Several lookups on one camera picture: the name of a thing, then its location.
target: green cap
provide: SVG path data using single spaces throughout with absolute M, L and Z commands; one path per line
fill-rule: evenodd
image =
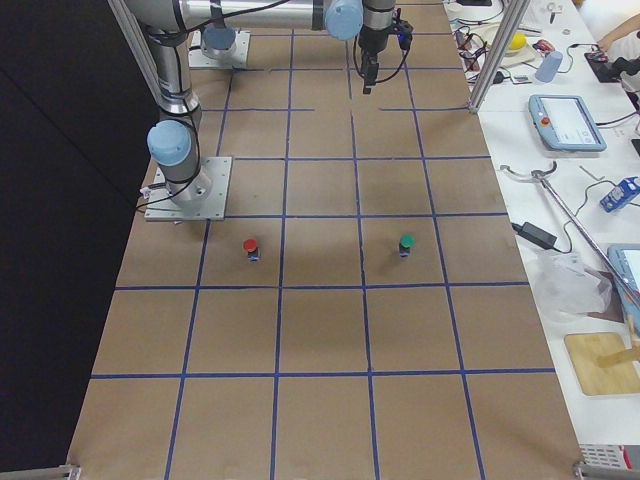
M 404 248 L 411 248 L 414 243 L 416 243 L 416 241 L 411 235 L 403 235 L 400 239 L 400 245 Z

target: screen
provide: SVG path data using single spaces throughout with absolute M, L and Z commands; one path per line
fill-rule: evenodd
M 640 250 L 623 250 L 622 253 L 627 259 L 629 265 L 629 271 L 631 272 L 631 278 L 635 288 L 638 288 L 638 282 L 640 282 Z
M 547 117 L 551 120 L 558 142 L 569 145 L 593 145 L 596 143 L 577 100 L 545 97 L 540 100 Z

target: black background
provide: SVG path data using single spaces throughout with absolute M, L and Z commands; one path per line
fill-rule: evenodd
M 106 1 L 2 2 L 0 472 L 66 461 L 156 120 Z

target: person's hand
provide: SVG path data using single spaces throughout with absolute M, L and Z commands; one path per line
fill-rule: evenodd
M 609 37 L 609 35 L 605 35 L 600 40 L 598 40 L 598 47 L 603 52 L 608 51 L 611 48 L 611 44 L 613 43 L 613 39 Z

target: plastic bag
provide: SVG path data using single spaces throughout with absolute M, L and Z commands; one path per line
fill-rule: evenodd
M 577 253 L 551 250 L 539 256 L 541 273 L 532 284 L 543 310 L 566 313 L 602 313 L 611 302 L 611 282 L 584 265 Z

